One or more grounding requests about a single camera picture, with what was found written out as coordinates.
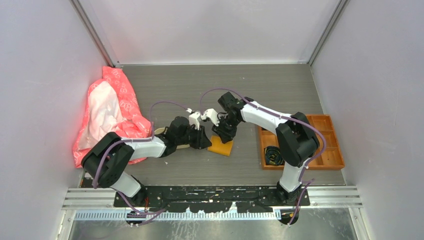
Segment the orange leather card holder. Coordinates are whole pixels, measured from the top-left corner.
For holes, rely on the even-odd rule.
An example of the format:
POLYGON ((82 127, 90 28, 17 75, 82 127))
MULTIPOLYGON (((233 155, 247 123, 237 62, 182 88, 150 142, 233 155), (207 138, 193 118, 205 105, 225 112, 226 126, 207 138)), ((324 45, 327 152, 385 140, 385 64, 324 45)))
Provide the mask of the orange leather card holder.
POLYGON ((234 144, 232 140, 227 143, 222 143, 221 139, 218 136, 213 135, 211 136, 210 141, 211 146, 207 148, 209 152, 223 155, 226 157, 230 156, 234 144))

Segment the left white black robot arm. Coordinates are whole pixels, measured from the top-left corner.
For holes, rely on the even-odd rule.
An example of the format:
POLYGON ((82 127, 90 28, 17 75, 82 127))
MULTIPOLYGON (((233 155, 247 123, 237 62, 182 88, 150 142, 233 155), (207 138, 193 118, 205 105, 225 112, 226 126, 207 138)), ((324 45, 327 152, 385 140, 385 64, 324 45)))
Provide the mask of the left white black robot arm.
POLYGON ((124 194, 133 206, 146 200, 144 186, 125 172, 132 160, 164 158, 177 147, 188 145, 202 150, 212 145, 204 126, 190 125, 186 117, 176 117, 165 130, 152 138, 122 138, 107 133, 82 159, 81 165, 93 178, 94 187, 112 188, 124 194))

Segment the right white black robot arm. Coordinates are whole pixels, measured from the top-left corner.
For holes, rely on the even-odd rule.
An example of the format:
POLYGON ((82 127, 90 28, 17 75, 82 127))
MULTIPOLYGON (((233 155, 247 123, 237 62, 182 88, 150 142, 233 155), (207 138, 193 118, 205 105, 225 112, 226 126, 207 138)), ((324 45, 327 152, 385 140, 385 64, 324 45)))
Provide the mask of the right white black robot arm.
POLYGON ((281 204, 291 205, 301 189, 302 174, 320 147, 317 130, 301 112, 283 114, 252 99, 237 99, 230 92, 223 94, 217 102, 225 115, 218 118, 219 123, 212 127, 212 131, 223 143, 233 140, 241 122, 255 124, 276 136, 284 168, 275 194, 281 204))

